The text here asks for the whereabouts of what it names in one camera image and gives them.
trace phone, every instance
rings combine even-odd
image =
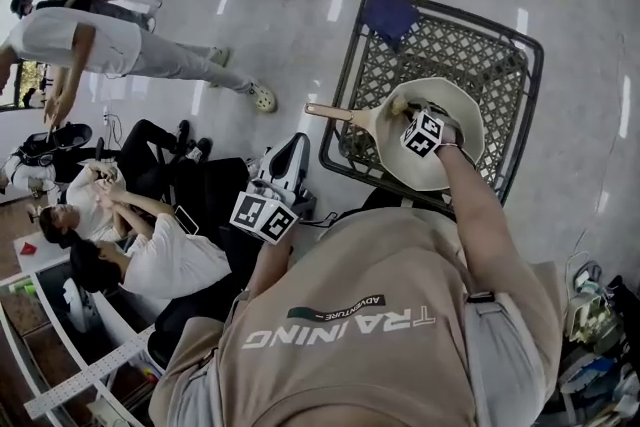
[[[176,221],[178,221],[178,224],[189,235],[197,235],[198,231],[200,231],[200,227],[180,205],[176,208]]]

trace man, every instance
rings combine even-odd
[[[271,91],[247,75],[225,70],[229,50],[167,41],[132,23],[75,9],[52,7],[21,20],[0,50],[0,93],[20,59],[58,66],[45,121],[57,126],[71,111],[83,71],[106,75],[206,80],[250,95],[273,112]]]
[[[129,292],[159,299],[175,299],[227,276],[231,269],[224,252],[198,235],[187,235],[165,203],[100,182],[100,203],[122,217],[138,234],[123,254],[112,242],[80,240],[71,247],[73,278],[88,292],[118,284]],[[149,226],[131,210],[135,206],[156,217]]]
[[[67,189],[67,204],[54,205],[42,210],[38,219],[45,238],[53,244],[67,246],[67,234],[75,231],[90,240],[120,240],[127,236],[128,228],[120,216],[96,202],[94,182],[100,175],[110,177],[128,189],[158,199],[171,180],[168,166],[158,163],[149,143],[166,149],[179,158],[189,136],[189,122],[178,125],[178,136],[170,134],[148,120],[140,120],[129,133],[118,155],[117,166],[103,162],[90,162],[71,182]],[[210,144],[200,142],[190,156],[204,158]]]
[[[292,232],[265,245],[226,329],[187,322],[151,400],[154,425],[531,425],[556,379],[560,286],[554,276],[546,289],[518,256],[455,140],[437,155],[457,230],[435,212],[379,208],[342,219],[289,271]],[[515,310],[467,290],[508,294]],[[509,343],[477,328],[494,334],[469,315],[480,308],[507,317],[509,335],[517,326]],[[478,381],[487,350],[496,378]]]
[[[20,19],[38,9],[67,7],[135,23],[142,30],[149,32],[153,32],[156,26],[156,21],[152,16],[139,13],[138,11],[131,11],[130,9],[104,0],[43,0],[42,2],[38,2],[35,7],[33,0],[11,0],[9,7],[11,12]]]
[[[103,150],[104,158],[114,158],[117,155],[117,151]],[[39,197],[43,192],[55,188],[56,183],[71,183],[82,171],[79,163],[95,156],[95,148],[59,150],[53,153],[51,164],[34,166],[24,164],[18,148],[14,148],[0,169],[0,194],[4,194],[7,185],[11,184],[17,189],[31,191],[34,196]]]

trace bracelet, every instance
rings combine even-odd
[[[469,153],[467,152],[467,150],[465,150],[464,148],[462,148],[461,146],[459,146],[456,143],[440,143],[440,146],[438,146],[438,148],[436,148],[436,155],[438,153],[438,150],[440,148],[442,148],[443,146],[453,146],[455,148],[458,148],[460,150],[460,153],[462,153],[462,155],[464,156],[465,159],[467,159],[467,162],[469,162],[469,164],[471,164],[473,166],[473,169],[475,169],[476,171],[478,170],[478,166],[476,166],[476,163],[473,161],[473,159],[471,158],[471,155],[469,155]]]

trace white shirt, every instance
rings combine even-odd
[[[11,153],[16,153],[18,148],[14,148]],[[11,184],[16,189],[29,190],[29,178],[43,181],[43,189],[48,190],[55,187],[56,171],[53,165],[48,166],[27,166],[20,163],[20,157],[13,155],[7,160],[4,171]]]
[[[115,164],[113,167],[118,172],[116,183],[125,187],[122,173]],[[108,242],[120,240],[122,237],[113,226],[113,213],[102,208],[96,201],[92,178],[91,170],[85,166],[67,189],[67,204],[80,211],[80,224],[75,231],[83,239]]]
[[[9,33],[11,45],[25,61],[70,68],[73,36],[79,23],[95,27],[96,34],[86,70],[125,75],[140,55],[140,28],[130,22],[77,9],[51,7],[23,18]]]
[[[227,256],[205,237],[187,235],[170,215],[160,214],[151,240],[138,235],[122,288],[175,299],[213,285],[231,272]]]

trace white frying pan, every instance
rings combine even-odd
[[[307,114],[339,119],[365,129],[376,143],[382,165],[412,189],[446,189],[449,182],[440,159],[434,153],[420,158],[400,144],[400,136],[409,126],[406,116],[391,114],[391,104],[400,94],[408,102],[428,100],[445,109],[451,118],[460,123],[464,149],[474,162],[478,162],[484,152],[484,126],[480,108],[462,89],[440,77],[400,84],[381,105],[370,110],[350,111],[314,103],[306,104],[304,110]]]

